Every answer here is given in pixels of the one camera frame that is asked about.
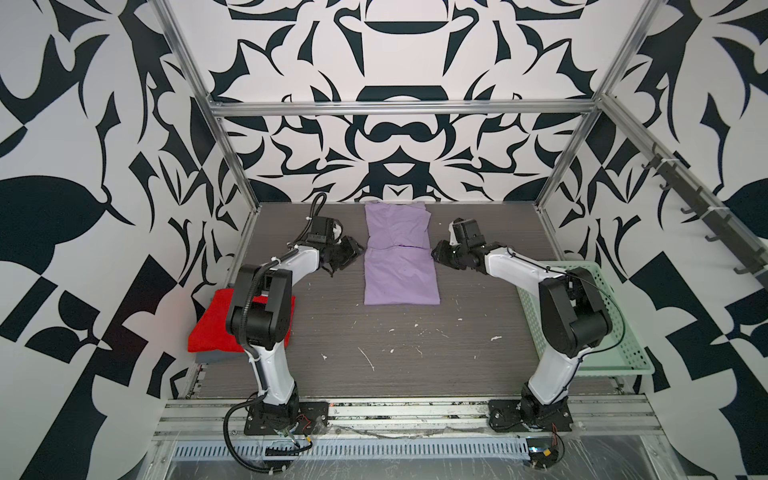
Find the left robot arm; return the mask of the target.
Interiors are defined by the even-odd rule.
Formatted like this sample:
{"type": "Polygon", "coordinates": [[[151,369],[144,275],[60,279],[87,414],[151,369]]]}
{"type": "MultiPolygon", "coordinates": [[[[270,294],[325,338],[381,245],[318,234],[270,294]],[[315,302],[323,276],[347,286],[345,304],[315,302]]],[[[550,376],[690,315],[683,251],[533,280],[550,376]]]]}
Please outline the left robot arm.
{"type": "Polygon", "coordinates": [[[319,270],[330,275],[343,270],[363,252],[339,220],[315,216],[287,252],[238,271],[225,328],[245,352],[256,379],[252,415],[271,428],[288,428],[299,415],[298,387],[285,352],[293,286],[319,270]]]}

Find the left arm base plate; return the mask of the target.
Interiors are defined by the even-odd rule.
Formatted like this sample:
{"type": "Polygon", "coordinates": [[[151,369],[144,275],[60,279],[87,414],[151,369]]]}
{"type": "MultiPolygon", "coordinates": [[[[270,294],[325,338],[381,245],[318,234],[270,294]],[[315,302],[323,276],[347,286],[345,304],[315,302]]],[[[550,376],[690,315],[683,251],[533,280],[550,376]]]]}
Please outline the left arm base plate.
{"type": "Polygon", "coordinates": [[[309,433],[314,425],[325,426],[328,402],[299,402],[286,406],[258,403],[247,409],[243,433],[247,436],[270,435],[283,431],[309,433]]]}

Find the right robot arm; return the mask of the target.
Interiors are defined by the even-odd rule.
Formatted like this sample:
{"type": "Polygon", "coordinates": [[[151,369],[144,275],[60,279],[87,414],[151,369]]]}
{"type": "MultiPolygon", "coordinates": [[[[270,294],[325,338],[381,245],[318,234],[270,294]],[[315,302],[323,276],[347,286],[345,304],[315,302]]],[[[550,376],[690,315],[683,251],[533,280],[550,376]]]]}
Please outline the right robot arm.
{"type": "Polygon", "coordinates": [[[491,401],[489,426],[541,430],[566,413],[569,389],[584,357],[613,330],[604,294],[592,274],[578,267],[556,270],[498,242],[488,242],[473,219],[450,224],[447,240],[432,250],[433,260],[454,270],[474,270],[504,280],[538,302],[545,349],[517,401],[491,401]]]}

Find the purple t shirt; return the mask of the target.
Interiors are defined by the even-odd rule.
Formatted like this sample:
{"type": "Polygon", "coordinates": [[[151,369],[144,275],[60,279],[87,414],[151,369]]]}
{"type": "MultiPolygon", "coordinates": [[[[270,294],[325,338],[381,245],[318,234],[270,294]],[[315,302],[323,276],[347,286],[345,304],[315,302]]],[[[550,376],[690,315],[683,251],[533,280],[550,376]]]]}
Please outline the purple t shirt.
{"type": "Polygon", "coordinates": [[[423,203],[365,205],[369,239],[364,257],[364,304],[440,303],[428,227],[431,213],[423,203]]]}

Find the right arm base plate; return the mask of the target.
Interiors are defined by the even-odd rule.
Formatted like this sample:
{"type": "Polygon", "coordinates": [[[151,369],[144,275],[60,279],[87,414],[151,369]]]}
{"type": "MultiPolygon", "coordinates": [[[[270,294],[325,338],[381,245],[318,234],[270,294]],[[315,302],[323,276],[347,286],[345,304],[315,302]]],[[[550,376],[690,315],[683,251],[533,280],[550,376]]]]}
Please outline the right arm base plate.
{"type": "Polygon", "coordinates": [[[520,400],[491,400],[489,427],[500,433],[523,431],[570,432],[573,417],[566,400],[540,405],[533,397],[520,400]]]}

